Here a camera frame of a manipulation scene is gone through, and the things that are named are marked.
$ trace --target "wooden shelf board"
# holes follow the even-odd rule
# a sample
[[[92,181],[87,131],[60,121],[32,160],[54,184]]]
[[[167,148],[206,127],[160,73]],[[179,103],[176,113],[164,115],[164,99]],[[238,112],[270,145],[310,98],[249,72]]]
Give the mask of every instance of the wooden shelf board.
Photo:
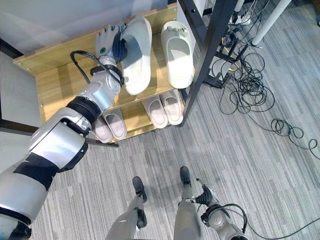
[[[168,81],[166,59],[161,44],[161,34],[152,36],[151,46],[151,79],[147,89],[142,93],[131,96],[122,86],[120,94],[115,97],[113,105],[109,109],[122,108],[126,105],[139,102],[172,90]],[[84,58],[78,61],[79,65],[90,77],[90,69],[96,63]],[[86,81],[73,63],[68,63],[36,75],[38,100],[42,122],[46,122],[60,108],[65,107],[83,88]]]
[[[150,23],[153,34],[161,32],[163,25],[177,18],[177,4],[172,3],[163,8],[154,9],[146,13],[139,14],[144,16]],[[130,22],[134,16],[123,19],[124,22]],[[96,35],[110,24],[104,25],[99,29],[80,34],[76,37],[60,41],[53,45],[30,52],[26,55],[13,60],[13,63],[22,68],[29,70],[33,75],[57,68],[62,65],[71,63],[70,53],[75,50],[83,50],[94,54]]]
[[[140,134],[145,134],[147,132],[150,132],[150,131],[153,131],[153,130],[156,130],[156,129],[157,128],[154,125],[144,126],[142,128],[139,128],[139,129],[136,129],[136,130],[128,132],[128,134],[126,135],[126,137],[124,139],[116,140],[115,138],[112,138],[111,143],[117,143],[117,142],[120,142],[122,140],[129,139],[129,138],[138,136]]]
[[[152,125],[141,102],[121,108],[122,116],[128,132]]]

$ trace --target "striped carpet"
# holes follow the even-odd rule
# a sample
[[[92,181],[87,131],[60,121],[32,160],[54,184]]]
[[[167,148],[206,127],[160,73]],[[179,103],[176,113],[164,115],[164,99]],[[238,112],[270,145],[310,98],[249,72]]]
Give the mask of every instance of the striped carpet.
[[[277,1],[271,1],[266,19]],[[255,29],[248,34],[248,39]],[[291,3],[260,44],[250,48],[265,60],[263,79],[275,106],[253,118],[268,127],[281,118],[320,141],[320,28],[311,4]],[[222,204],[244,208],[262,235],[283,236],[320,216],[320,160],[288,138],[255,125],[238,112],[223,115],[222,90],[203,85],[184,127],[170,126],[119,143],[90,146],[72,171],[58,174],[35,223],[33,240],[102,240],[134,196],[132,178],[146,187],[148,225],[136,238],[171,240],[182,184],[180,166],[211,184]],[[223,109],[231,110],[228,101]],[[241,227],[242,219],[231,214]],[[203,225],[204,239],[218,239]],[[260,239],[250,229],[249,239]],[[320,239],[320,222],[290,239]]]

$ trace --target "black metal frame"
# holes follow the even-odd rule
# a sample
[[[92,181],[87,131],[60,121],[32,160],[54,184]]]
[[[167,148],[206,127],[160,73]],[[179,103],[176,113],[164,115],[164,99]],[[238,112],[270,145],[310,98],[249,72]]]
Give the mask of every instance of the black metal frame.
[[[23,53],[11,46],[9,43],[0,38],[0,51],[11,57],[12,59],[21,57]],[[32,136],[32,134],[38,129],[36,126],[31,126],[15,121],[9,121],[2,118],[1,109],[1,93],[0,93],[0,132],[19,134],[25,136]],[[105,146],[117,148],[119,145],[117,143],[102,143],[96,139],[86,138],[85,141],[91,145]]]
[[[228,21],[233,14],[237,0],[216,0],[208,28],[206,28],[206,25],[202,20],[203,13],[200,15],[193,0],[178,1],[190,25],[194,38],[201,49],[189,93],[187,93],[185,89],[180,90],[185,102],[183,121],[180,124],[180,127],[183,127],[186,123],[191,107],[196,100],[201,85],[208,79],[209,67],[214,56],[221,59],[227,59],[232,62],[236,60],[230,55],[225,55],[222,52],[217,51],[217,49],[226,29],[228,28]]]

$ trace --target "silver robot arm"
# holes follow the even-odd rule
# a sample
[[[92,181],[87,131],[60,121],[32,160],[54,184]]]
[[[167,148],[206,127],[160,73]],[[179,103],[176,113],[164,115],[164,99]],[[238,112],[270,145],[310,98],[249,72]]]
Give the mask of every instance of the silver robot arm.
[[[23,160],[0,173],[0,240],[31,236],[28,226],[43,206],[54,176],[72,169],[86,153],[86,135],[120,93],[122,76],[116,62],[126,53],[120,44],[121,27],[110,26],[96,38],[97,57],[109,71],[93,68],[89,85],[33,134]],[[120,57],[115,53],[119,49]]]
[[[207,227],[213,228],[221,240],[248,240],[245,234],[233,224],[228,212],[219,204],[214,191],[201,179],[197,178],[196,180],[202,184],[203,194],[196,198],[189,198],[188,201],[208,207],[201,216],[202,222]]]

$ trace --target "white slipper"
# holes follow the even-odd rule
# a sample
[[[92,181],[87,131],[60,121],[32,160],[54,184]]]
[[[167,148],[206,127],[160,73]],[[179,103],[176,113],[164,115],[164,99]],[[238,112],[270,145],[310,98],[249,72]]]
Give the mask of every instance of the white slipper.
[[[120,108],[103,113],[103,118],[115,139],[121,140],[127,136],[127,128]]]
[[[101,117],[98,117],[92,126],[92,133],[100,142],[104,144],[110,142],[112,139],[112,133],[106,122]]]
[[[152,124],[156,128],[163,129],[168,125],[168,118],[158,95],[143,100],[142,104]]]
[[[194,78],[194,62],[190,34],[179,21],[168,21],[161,31],[161,43],[166,60],[169,83],[176,89],[185,89]]]
[[[130,95],[143,92],[150,83],[152,29],[143,16],[136,16],[121,34],[126,41],[127,56],[122,60],[125,89]]]
[[[166,91],[160,95],[166,116],[171,125],[178,125],[184,119],[178,90]]]

